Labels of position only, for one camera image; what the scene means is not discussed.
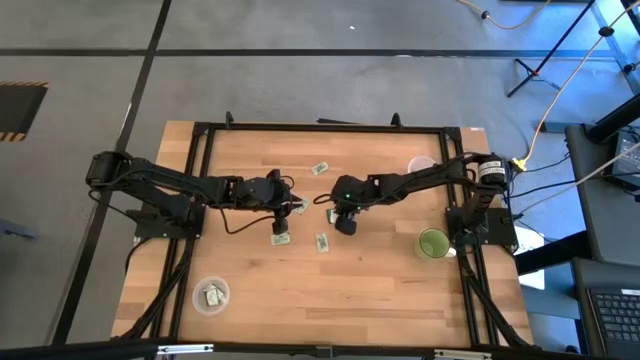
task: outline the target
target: dollar bill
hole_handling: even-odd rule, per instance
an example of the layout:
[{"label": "dollar bill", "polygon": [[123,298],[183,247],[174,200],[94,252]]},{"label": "dollar bill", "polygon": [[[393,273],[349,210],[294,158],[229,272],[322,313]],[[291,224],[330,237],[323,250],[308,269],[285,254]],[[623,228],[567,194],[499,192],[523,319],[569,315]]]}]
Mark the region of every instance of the dollar bill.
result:
[{"label": "dollar bill", "polygon": [[327,238],[327,234],[316,234],[316,246],[318,247],[318,252],[329,252],[329,239]]},{"label": "dollar bill", "polygon": [[224,292],[213,284],[209,284],[203,291],[209,306],[220,305],[226,301]]},{"label": "dollar bill", "polygon": [[289,233],[282,233],[280,235],[271,235],[271,245],[285,245],[291,242]]},{"label": "dollar bill", "polygon": [[335,209],[328,209],[327,210],[327,221],[329,222],[329,224],[335,224],[337,219],[338,219],[338,214],[336,214],[336,210]]},{"label": "dollar bill", "polygon": [[293,211],[297,212],[298,214],[302,215],[302,213],[307,210],[307,208],[309,207],[309,204],[311,204],[311,200],[304,198],[302,199],[302,206],[300,206],[299,208],[295,208],[293,209]]},{"label": "dollar bill", "polygon": [[329,164],[327,164],[325,161],[321,162],[320,164],[314,165],[311,168],[311,172],[313,173],[313,175],[320,175],[327,170],[329,170]]}]

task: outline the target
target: wooden tabletop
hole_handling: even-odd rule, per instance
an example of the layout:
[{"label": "wooden tabletop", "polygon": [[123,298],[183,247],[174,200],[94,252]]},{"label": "wooden tabletop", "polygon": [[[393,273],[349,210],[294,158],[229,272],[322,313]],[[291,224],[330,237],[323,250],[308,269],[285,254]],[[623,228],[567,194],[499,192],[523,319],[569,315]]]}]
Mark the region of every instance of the wooden tabletop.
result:
[{"label": "wooden tabletop", "polygon": [[[192,128],[193,122],[167,123],[158,165],[184,170]],[[465,151],[488,151],[482,129],[465,128],[462,134]],[[293,193],[309,199],[330,192],[343,174],[364,179],[368,174],[406,173],[416,155],[441,161],[434,135],[216,131],[213,144],[209,175],[264,177],[278,168],[295,179]],[[200,159],[193,174],[199,173]],[[322,161],[329,163],[329,171],[314,176],[311,167]],[[356,235],[345,236],[327,222],[325,211],[331,204],[311,205],[302,215],[289,216],[291,243],[281,246],[270,244],[270,221],[227,235],[219,211],[207,209],[203,234],[195,246],[179,338],[468,347],[457,260],[424,261],[413,250],[424,229],[446,232],[447,206],[445,187],[414,193],[392,206],[361,213],[356,218]],[[265,215],[225,213],[231,229]],[[318,253],[316,248],[315,234],[322,232],[329,238],[328,253]],[[128,330],[155,296],[167,243],[154,239],[132,257],[113,335]],[[492,298],[517,332],[531,341],[512,257],[496,246],[483,246],[483,251]],[[231,289],[228,306],[215,316],[203,316],[192,305],[195,284],[207,276],[224,278]],[[486,339],[477,299],[475,309],[481,338]],[[169,311],[163,334],[168,330]]]}]

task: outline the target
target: gray floor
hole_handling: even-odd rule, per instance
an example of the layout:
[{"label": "gray floor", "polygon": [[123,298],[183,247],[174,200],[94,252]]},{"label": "gray floor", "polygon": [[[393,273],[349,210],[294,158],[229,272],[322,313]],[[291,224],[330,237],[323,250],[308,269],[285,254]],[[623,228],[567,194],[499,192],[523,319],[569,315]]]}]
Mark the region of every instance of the gray floor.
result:
[{"label": "gray floor", "polygon": [[[160,3],[2,0],[0,47],[146,47]],[[510,23],[537,6],[477,3]],[[548,49],[581,7],[553,4],[530,26],[503,32],[454,0],[407,0],[402,6],[383,0],[183,0],[173,4],[161,47]],[[598,26],[591,14],[584,20],[563,48],[592,45]],[[40,233],[34,241],[0,242],[0,348],[46,341],[92,206],[83,183],[90,156],[113,147],[140,64],[139,58],[0,58],[0,79],[51,82],[28,138],[0,143],[0,217]],[[562,83],[576,65],[554,60],[544,75]],[[240,122],[325,117],[369,124],[386,124],[399,112],[406,124],[484,127],[493,151],[522,156],[555,94],[544,83],[531,83],[507,99],[504,94],[524,75],[512,59],[156,59],[128,151],[153,159],[167,120],[221,121],[227,110]],[[615,62],[589,61],[549,120],[592,122],[631,95]],[[560,159],[563,140],[543,134],[529,166]],[[516,193],[572,176],[568,163],[523,175]],[[514,211],[547,194],[514,201]],[[115,202],[137,206],[121,197]],[[559,213],[571,215],[559,219]],[[109,336],[131,246],[133,226],[125,220],[107,217],[71,341]],[[524,220],[551,237],[584,227],[575,192],[533,209]],[[544,334],[546,325],[538,323],[532,318],[534,333]],[[554,331],[554,344],[575,341],[566,333]],[[558,350],[555,345],[549,348]]]}]

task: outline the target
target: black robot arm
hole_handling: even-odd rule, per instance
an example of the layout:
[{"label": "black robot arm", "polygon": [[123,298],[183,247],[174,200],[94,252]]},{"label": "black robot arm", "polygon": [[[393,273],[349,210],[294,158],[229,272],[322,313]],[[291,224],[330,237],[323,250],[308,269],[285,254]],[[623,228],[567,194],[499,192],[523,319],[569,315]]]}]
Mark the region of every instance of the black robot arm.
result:
[{"label": "black robot arm", "polygon": [[[475,174],[475,170],[467,168],[471,163],[478,164],[477,181],[468,176],[469,172]],[[446,184],[462,185],[473,192],[473,197],[464,205],[463,220],[466,228],[473,228],[481,223],[493,197],[506,189],[504,163],[494,154],[465,154],[442,165],[405,175],[369,175],[366,180],[343,175],[336,181],[331,194],[322,195],[314,202],[333,201],[338,215],[336,229],[353,235],[356,231],[354,218],[360,211],[374,205],[391,205],[413,192]]]},{"label": "black robot arm", "polygon": [[[291,193],[277,169],[265,178],[248,180],[239,176],[199,178],[112,151],[93,157],[86,183],[92,192],[122,191],[144,202],[146,209],[126,211],[143,228],[136,233],[141,237],[181,238],[185,236],[176,233],[197,232],[193,227],[201,222],[203,206],[273,212],[273,231],[280,234],[287,231],[286,217],[299,206],[294,202],[301,200]],[[145,231],[156,234],[142,234]]]}]

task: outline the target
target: clear plastic cup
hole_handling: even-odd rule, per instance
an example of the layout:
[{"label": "clear plastic cup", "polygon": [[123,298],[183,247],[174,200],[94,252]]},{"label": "clear plastic cup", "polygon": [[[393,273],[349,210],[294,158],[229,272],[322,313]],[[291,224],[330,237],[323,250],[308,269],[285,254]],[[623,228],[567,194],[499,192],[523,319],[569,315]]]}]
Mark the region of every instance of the clear plastic cup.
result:
[{"label": "clear plastic cup", "polygon": [[[222,304],[209,306],[207,303],[207,297],[204,293],[204,289],[210,284],[215,285],[218,289],[222,290],[225,295],[225,300],[222,301]],[[196,286],[193,288],[193,307],[196,310],[205,316],[216,315],[222,312],[229,300],[231,300],[231,289],[224,279],[219,278],[217,276],[209,276],[202,280],[200,280]]]},{"label": "clear plastic cup", "polygon": [[409,166],[407,166],[407,172],[414,172],[426,168],[430,168],[433,165],[437,164],[435,160],[428,156],[416,156],[409,161]]}]

